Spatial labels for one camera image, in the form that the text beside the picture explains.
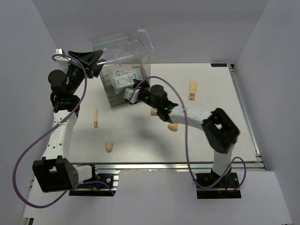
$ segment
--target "metal frame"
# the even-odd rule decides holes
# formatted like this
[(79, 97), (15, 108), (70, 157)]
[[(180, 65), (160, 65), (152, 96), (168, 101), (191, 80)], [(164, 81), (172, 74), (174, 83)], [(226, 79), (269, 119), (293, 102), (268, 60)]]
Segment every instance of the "metal frame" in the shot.
[[(212, 163), (192, 163), (191, 168), (194, 173), (210, 173)], [(256, 154), (256, 162), (246, 163), (248, 171), (265, 171), (263, 160), (260, 154)], [(119, 173), (122, 170), (176, 170), (178, 172), (188, 172), (187, 164), (96, 164), (99, 173), (113, 173), (113, 188), (117, 190), (119, 183)], [(233, 172), (242, 172), (244, 166), (241, 162), (232, 164)]]
[(247, 126), (247, 130), (250, 134), (250, 137), (251, 137), (251, 141), (252, 141), (252, 144), (255, 148), (255, 153), (256, 154), (260, 154), (260, 151), (258, 149), (258, 145), (257, 145), (257, 142), (256, 142), (256, 138), (254, 136), (254, 132), (253, 132), (253, 129), (251, 127), (251, 124), (250, 124), (250, 121), (249, 121), (249, 117), (248, 117), (248, 114), (244, 108), (244, 103), (240, 97), (240, 92), (239, 92), (239, 88), (236, 84), (236, 81), (234, 79), (234, 69), (231, 65), (228, 65), (228, 69), (229, 69), (229, 73), (230, 73), (230, 76), (231, 76), (231, 79), (232, 79), (232, 83), (233, 83), (233, 86), (234, 86), (234, 89), (235, 89), (235, 92), (236, 92), (236, 95), (238, 97), (238, 100), (239, 100), (239, 103), (240, 103), (240, 108), (242, 110), (242, 113), (243, 113), (243, 116), (244, 116), (244, 119), (245, 119), (245, 122), (246, 122), (246, 126)]

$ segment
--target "transparent container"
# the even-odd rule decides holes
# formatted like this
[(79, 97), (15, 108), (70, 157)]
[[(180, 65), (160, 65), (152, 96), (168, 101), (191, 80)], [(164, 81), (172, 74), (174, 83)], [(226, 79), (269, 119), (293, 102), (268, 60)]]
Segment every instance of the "transparent container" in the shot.
[(145, 28), (91, 38), (90, 42), (94, 51), (103, 50), (98, 65), (104, 64), (100, 77), (111, 108), (124, 104), (125, 88), (133, 86), (133, 79), (150, 76), (148, 53), (153, 47)]

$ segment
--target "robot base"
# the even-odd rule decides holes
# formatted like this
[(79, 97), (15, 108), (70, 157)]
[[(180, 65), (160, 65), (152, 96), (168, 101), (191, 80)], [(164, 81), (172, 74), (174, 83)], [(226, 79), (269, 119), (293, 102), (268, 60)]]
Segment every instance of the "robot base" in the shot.
[[(197, 188), (197, 199), (223, 199), (241, 198), (240, 190), (230, 192), (239, 185), (239, 179), (235, 172), (229, 172), (224, 180), (210, 189)], [(216, 181), (212, 173), (196, 173), (197, 181), (201, 186), (207, 187)]]
[[(112, 173), (99, 173), (98, 180), (104, 182), (109, 186), (109, 188), (113, 188), (113, 174)], [(104, 185), (101, 185), (96, 190), (93, 190), (97, 186), (96, 184), (90, 185), (78, 185), (77, 190), (70, 190), (69, 196), (112, 196), (110, 191), (104, 191), (102, 189), (107, 189)]]

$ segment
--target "wooden block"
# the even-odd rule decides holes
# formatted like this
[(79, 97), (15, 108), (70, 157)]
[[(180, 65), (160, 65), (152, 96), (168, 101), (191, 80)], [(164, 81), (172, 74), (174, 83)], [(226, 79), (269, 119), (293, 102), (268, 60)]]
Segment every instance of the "wooden block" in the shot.
[(112, 141), (107, 141), (105, 143), (105, 150), (109, 153), (113, 150), (113, 142)]
[(150, 115), (151, 116), (157, 116), (158, 115), (158, 111), (156, 109), (151, 108)]
[(177, 123), (169, 123), (169, 124), (168, 124), (168, 128), (169, 128), (171, 131), (177, 131), (177, 130), (178, 130), (178, 124), (177, 124)]
[(94, 127), (95, 128), (98, 127), (98, 109), (97, 108), (94, 109)]
[(197, 86), (198, 86), (198, 82), (195, 81), (189, 82), (189, 95), (188, 95), (189, 100), (195, 100)]

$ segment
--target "cable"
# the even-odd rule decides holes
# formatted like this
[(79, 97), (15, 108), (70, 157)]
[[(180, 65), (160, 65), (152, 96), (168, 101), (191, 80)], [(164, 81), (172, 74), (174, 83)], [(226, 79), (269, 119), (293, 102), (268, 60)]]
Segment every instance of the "cable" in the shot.
[[(78, 104), (75, 106), (75, 108), (68, 114), (68, 116), (66, 116), (65, 118), (63, 118), (60, 123), (63, 123), (65, 120), (67, 120), (76, 110), (77, 108), (79, 107), (80, 103), (83, 101), (83, 98), (85, 96), (85, 92), (86, 92), (86, 87), (87, 87), (87, 82), (88, 82), (88, 77), (86, 75), (86, 72), (85, 72), (85, 68), (84, 66), (81, 64), (81, 62), (77, 59), (75, 59), (74, 57), (72, 56), (69, 56), (69, 55), (64, 55), (64, 54), (55, 54), (52, 56), (52, 59), (54, 61), (56, 61), (55, 57), (56, 56), (62, 56), (62, 57), (68, 57), (68, 58), (71, 58), (72, 60), (74, 60), (75, 62), (77, 62), (82, 70), (83, 70), (83, 73), (84, 73), (84, 90), (83, 90), (83, 94), (82, 94), (82, 97), (80, 98)], [(58, 128), (60, 126), (60, 123), (56, 124), (54, 127), (52, 127), (50, 130), (48, 130), (46, 133), (44, 133), (42, 136), (40, 136), (37, 140), (35, 140), (27, 149), (25, 149), (25, 151), (20, 155), (20, 157), (18, 158), (17, 162), (15, 163), (15, 167), (14, 167), (14, 170), (13, 170), (13, 187), (14, 187), (14, 190), (15, 190), (15, 193), (17, 194), (17, 196), (27, 205), (33, 207), (33, 208), (37, 208), (37, 209), (43, 209), (43, 208), (47, 208), (51, 205), (53, 205), (54, 203), (56, 203), (59, 199), (62, 198), (62, 196), (64, 196), (66, 194), (66, 191), (64, 193), (61, 194), (61, 196), (59, 196), (57, 199), (55, 199), (53, 202), (47, 204), (47, 205), (35, 205), (35, 204), (32, 204), (30, 203), (29, 201), (27, 201), (20, 193), (18, 187), (17, 187), (17, 184), (16, 184), (16, 172), (17, 172), (17, 168), (18, 168), (18, 165), (20, 163), (20, 161), (22, 160), (22, 158), (24, 157), (24, 155), (33, 147), (35, 146), (39, 141), (41, 141), (44, 137), (46, 137), (48, 134), (50, 134), (51, 132), (53, 132), (56, 128)]]
[(134, 91), (133, 91), (133, 93), (132, 93), (132, 95), (131, 95), (131, 97), (130, 97), (130, 99), (129, 99), (129, 102), (131, 101), (131, 99), (132, 99), (133, 96), (134, 96), (135, 91), (141, 86), (141, 84), (142, 84), (144, 81), (146, 81), (146, 80), (148, 80), (148, 79), (151, 79), (151, 78), (157, 78), (157, 79), (159, 79), (159, 80), (165, 82), (165, 83), (166, 83), (166, 84), (174, 91), (174, 93), (176, 94), (176, 96), (178, 97), (178, 99), (179, 99), (179, 101), (180, 101), (180, 103), (181, 103), (181, 105), (182, 105), (183, 112), (184, 112), (184, 118), (185, 118), (185, 124), (186, 124), (186, 129), (185, 129), (185, 147), (186, 147), (187, 167), (188, 167), (188, 170), (189, 170), (189, 172), (190, 172), (190, 174), (191, 174), (191, 177), (192, 177), (193, 181), (195, 182), (195, 184), (196, 184), (199, 188), (201, 188), (201, 189), (209, 189), (209, 188), (213, 188), (213, 187), (214, 187), (216, 184), (218, 184), (218, 183), (223, 179), (223, 177), (227, 174), (228, 170), (231, 168), (231, 165), (232, 165), (233, 161), (236, 160), (236, 159), (240, 159), (240, 160), (242, 161), (243, 165), (244, 165), (245, 173), (244, 173), (244, 177), (243, 177), (243, 180), (242, 180), (242, 182), (240, 183), (240, 185), (239, 185), (237, 188), (235, 188), (234, 190), (232, 190), (232, 191), (235, 191), (236, 189), (238, 189), (238, 188), (243, 184), (243, 182), (244, 182), (244, 180), (245, 180), (245, 178), (246, 178), (246, 164), (245, 164), (244, 160), (243, 160), (241, 157), (238, 157), (238, 156), (236, 156), (236, 157), (234, 157), (234, 158), (232, 159), (232, 161), (229, 163), (229, 165), (227, 166), (227, 168), (225, 169), (225, 171), (222, 173), (222, 175), (221, 175), (221, 176), (220, 176), (213, 184), (211, 184), (211, 185), (209, 185), (209, 186), (207, 186), (207, 187), (204, 187), (204, 186), (201, 186), (201, 185), (198, 183), (198, 181), (196, 180), (196, 178), (195, 178), (195, 176), (194, 176), (194, 174), (193, 174), (193, 172), (192, 172), (192, 169), (191, 169), (191, 165), (190, 165), (190, 161), (189, 161), (189, 155), (188, 155), (188, 116), (187, 116), (186, 108), (185, 108), (185, 106), (184, 106), (184, 103), (183, 103), (182, 98), (180, 97), (179, 93), (175, 90), (175, 88), (174, 88), (168, 81), (166, 81), (165, 79), (163, 79), (163, 78), (161, 78), (161, 77), (158, 77), (158, 76), (149, 76), (149, 77), (146, 77), (146, 78), (143, 79), (141, 82), (139, 82), (138, 85), (134, 88)]
[(233, 192), (233, 191), (236, 191), (237, 189), (239, 189), (239, 188), (242, 186), (242, 184), (244, 183), (245, 178), (246, 178), (246, 171), (247, 171), (247, 168), (246, 168), (246, 164), (245, 164), (244, 160), (243, 160), (241, 157), (236, 156), (236, 157), (234, 157), (234, 158), (232, 159), (232, 162), (233, 162), (235, 159), (239, 159), (240, 161), (242, 161), (242, 164), (244, 165), (244, 176), (243, 176), (243, 179), (242, 179), (241, 183), (240, 183), (235, 189), (230, 190), (230, 191), (227, 191), (228, 193)]
[(94, 184), (94, 183), (103, 184), (112, 193), (112, 195), (114, 195), (113, 190), (111, 190), (111, 188), (107, 184), (105, 184), (104, 182), (102, 182), (102, 181), (88, 181), (88, 182), (83, 182), (82, 184)]

